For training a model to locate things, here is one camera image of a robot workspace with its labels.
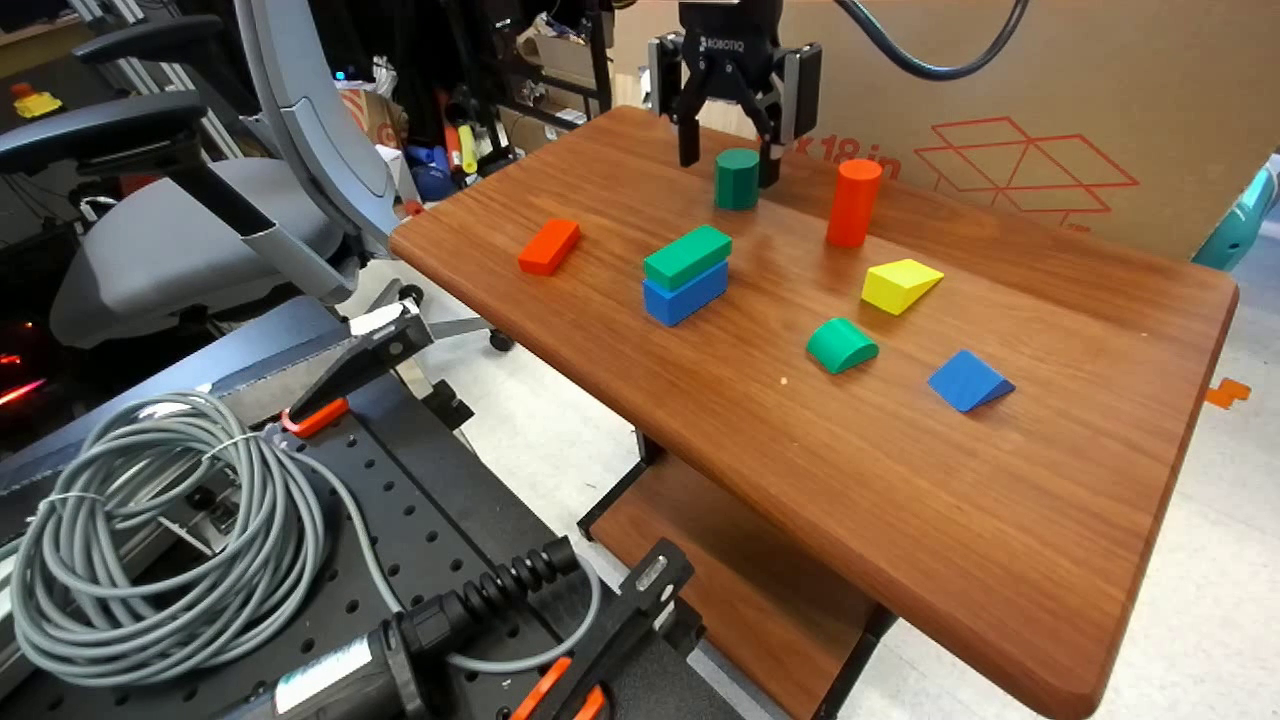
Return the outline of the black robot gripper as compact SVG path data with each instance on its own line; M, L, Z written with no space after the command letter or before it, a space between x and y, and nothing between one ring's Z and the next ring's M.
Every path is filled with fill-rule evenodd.
M760 141L760 188L781 179L781 146L821 118L821 45L781 45L783 0L678 0L682 29L652 39L652 107L678 126L682 167L701 162L701 107L736 103Z

